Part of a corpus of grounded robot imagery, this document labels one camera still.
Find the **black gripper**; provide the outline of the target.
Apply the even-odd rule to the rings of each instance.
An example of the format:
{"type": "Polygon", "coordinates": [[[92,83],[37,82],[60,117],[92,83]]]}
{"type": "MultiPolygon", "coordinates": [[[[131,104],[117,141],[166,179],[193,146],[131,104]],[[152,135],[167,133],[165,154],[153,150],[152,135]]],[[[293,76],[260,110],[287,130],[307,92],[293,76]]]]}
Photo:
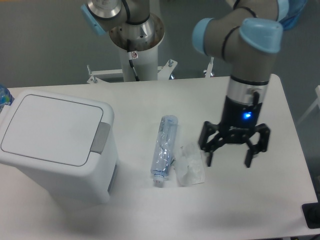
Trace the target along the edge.
{"type": "Polygon", "coordinates": [[[244,160],[247,168],[251,167],[253,158],[260,152],[268,150],[270,128],[265,124],[256,126],[262,103],[247,105],[236,102],[229,97],[225,98],[221,121],[213,124],[205,121],[198,139],[198,145],[202,151],[208,153],[206,165],[212,165],[214,152],[226,144],[246,143],[248,150],[244,160]],[[259,139],[253,144],[250,137],[259,133],[259,139]]]}

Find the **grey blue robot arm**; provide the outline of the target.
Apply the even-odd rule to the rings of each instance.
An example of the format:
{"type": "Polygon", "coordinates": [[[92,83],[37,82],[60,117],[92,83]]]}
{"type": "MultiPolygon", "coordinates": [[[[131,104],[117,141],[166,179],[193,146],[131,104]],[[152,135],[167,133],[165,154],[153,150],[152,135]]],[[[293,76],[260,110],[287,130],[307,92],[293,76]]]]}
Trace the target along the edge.
{"type": "MultiPolygon", "coordinates": [[[[198,140],[201,150],[213,154],[226,144],[246,144],[247,167],[258,153],[267,151],[271,131],[258,124],[259,114],[283,32],[294,27],[305,5],[304,0],[235,0],[223,18],[204,18],[196,24],[193,47],[232,65],[221,120],[204,122],[198,140]]],[[[149,1],[89,0],[81,11],[98,35],[109,33],[125,51],[125,80],[157,78],[157,65],[138,63],[140,53],[163,38],[149,1]]]]}

